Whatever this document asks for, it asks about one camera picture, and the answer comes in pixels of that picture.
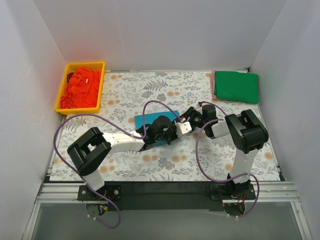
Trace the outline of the teal t shirt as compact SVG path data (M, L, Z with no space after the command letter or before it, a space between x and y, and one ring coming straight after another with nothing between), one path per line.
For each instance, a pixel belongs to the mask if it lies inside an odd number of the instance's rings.
M176 116L171 111L148 113L145 116L146 137L141 152L166 144L160 141L163 129L175 125Z

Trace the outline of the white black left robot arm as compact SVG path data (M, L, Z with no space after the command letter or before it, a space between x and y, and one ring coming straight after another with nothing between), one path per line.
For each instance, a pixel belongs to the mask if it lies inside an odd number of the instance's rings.
M103 133L92 127L71 144L67 153L78 174L90 186L89 194L95 200L106 196L105 181L99 167L107 155L118 152L143 152L156 147L158 142L171 143L178 138L177 125L166 116L159 116L147 125L146 137L143 128L130 133Z

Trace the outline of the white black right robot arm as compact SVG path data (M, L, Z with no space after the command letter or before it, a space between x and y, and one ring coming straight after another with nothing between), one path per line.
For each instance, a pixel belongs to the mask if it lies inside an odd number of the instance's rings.
M199 108L190 107L181 118L185 118L192 129L199 128L200 132L195 142L195 159L201 173L210 181L222 184L225 194L237 199L249 190L251 185L252 166L259 150L269 140L269 133L259 118L251 110L244 110L239 114L217 117L217 105L206 101L199 103ZM235 159L226 180L211 178L203 170L198 145L202 132L210 139L218 139L230 135L236 147Z

